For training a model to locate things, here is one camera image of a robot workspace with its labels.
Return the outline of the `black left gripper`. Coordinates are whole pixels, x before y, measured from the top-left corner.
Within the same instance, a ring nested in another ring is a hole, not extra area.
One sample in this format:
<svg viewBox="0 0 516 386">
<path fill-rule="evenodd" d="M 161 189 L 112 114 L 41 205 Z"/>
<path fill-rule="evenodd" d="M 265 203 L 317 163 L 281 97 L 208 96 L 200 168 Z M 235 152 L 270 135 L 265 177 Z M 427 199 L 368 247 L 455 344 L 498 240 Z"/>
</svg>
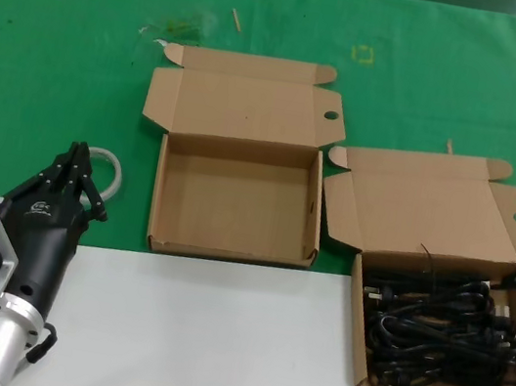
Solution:
<svg viewBox="0 0 516 386">
<path fill-rule="evenodd" d="M 42 317 L 50 314 L 86 220 L 108 220 L 90 158 L 87 143 L 72 143 L 33 184 L 0 198 L 0 223 L 18 258 L 4 290 Z"/>
</svg>

